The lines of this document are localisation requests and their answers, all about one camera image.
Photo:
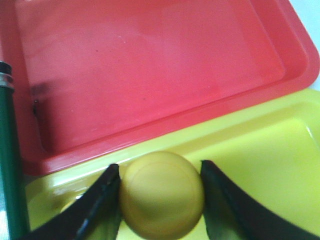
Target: plastic tray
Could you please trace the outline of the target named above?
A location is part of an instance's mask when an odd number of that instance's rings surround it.
[[[287,0],[3,0],[24,171],[41,175],[309,86]]]
[[[320,92],[305,89],[42,177],[26,187],[31,227],[79,197],[109,164],[122,166],[164,150],[184,156],[198,170],[201,160],[213,160],[257,201],[320,236],[318,119]],[[104,229],[101,222],[90,239],[103,239]],[[140,238],[122,222],[117,239]],[[208,239],[204,221],[183,239]]]

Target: white surface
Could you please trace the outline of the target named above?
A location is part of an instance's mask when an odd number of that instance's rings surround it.
[[[320,0],[290,0],[290,2],[319,52]],[[310,88],[320,91],[320,76],[318,76]]]

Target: green tube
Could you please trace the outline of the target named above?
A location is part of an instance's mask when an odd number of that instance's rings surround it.
[[[11,85],[11,67],[0,62],[0,239],[29,232],[25,186]]]

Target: silver ring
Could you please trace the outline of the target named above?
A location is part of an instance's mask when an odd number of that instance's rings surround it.
[[[0,72],[0,87],[9,88],[15,90],[13,83],[13,78],[11,75]]]

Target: green cylinder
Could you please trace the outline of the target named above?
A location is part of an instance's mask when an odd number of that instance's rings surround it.
[[[11,85],[11,67],[0,62],[0,239],[29,232],[25,186]]]

